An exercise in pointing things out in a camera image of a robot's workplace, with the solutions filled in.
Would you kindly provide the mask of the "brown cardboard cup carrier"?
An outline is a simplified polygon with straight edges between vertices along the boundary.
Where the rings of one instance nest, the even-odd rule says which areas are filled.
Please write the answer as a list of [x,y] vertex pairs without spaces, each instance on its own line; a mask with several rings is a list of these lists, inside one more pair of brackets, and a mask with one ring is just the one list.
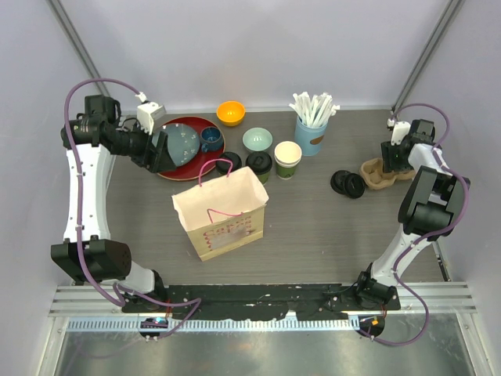
[[397,181],[413,179],[416,172],[413,169],[406,172],[383,172],[383,159],[379,157],[365,161],[359,174],[370,190],[382,190],[393,186]]

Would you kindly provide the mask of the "stack of black lids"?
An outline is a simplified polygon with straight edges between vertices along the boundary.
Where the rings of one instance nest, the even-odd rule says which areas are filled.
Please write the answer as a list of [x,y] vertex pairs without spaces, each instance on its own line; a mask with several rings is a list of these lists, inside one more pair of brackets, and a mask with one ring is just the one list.
[[363,178],[347,170],[338,170],[330,178],[331,188],[338,194],[358,199],[365,193]]

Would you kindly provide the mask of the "black coffee cup lid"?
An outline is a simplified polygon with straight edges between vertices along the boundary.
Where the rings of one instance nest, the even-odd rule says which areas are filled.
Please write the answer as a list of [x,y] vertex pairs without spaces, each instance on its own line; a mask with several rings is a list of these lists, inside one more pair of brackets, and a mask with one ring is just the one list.
[[219,156],[215,163],[217,172],[234,172],[242,167],[242,160],[237,153],[228,151]]

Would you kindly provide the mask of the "pink paper bag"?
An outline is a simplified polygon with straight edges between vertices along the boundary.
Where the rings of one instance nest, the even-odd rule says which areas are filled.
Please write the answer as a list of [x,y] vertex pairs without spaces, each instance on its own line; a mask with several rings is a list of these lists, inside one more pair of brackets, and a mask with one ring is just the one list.
[[248,167],[198,182],[172,197],[178,220],[201,261],[207,261],[263,238],[264,185]]

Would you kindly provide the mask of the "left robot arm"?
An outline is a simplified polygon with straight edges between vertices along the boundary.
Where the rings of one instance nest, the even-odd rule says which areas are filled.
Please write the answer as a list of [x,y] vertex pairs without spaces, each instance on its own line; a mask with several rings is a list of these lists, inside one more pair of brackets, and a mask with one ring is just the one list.
[[149,172],[175,170],[158,103],[143,100],[130,128],[121,128],[120,103],[103,95],[86,96],[85,110],[62,128],[70,169],[70,204],[63,242],[51,247],[51,258],[77,284],[112,285],[107,296],[117,306],[127,300],[151,313],[161,311],[167,292],[158,272],[132,260],[127,244],[112,240],[106,215],[106,193],[117,156]]

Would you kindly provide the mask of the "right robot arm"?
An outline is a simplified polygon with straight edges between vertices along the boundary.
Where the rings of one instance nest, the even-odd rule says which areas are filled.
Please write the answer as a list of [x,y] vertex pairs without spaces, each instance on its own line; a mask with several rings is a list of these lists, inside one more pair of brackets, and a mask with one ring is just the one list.
[[416,174],[398,211],[398,232],[386,251],[359,274],[353,298],[362,309],[396,298],[399,277],[439,237],[447,237],[466,211],[470,180],[450,169],[434,141],[432,121],[389,119],[391,140],[381,144],[383,170]]

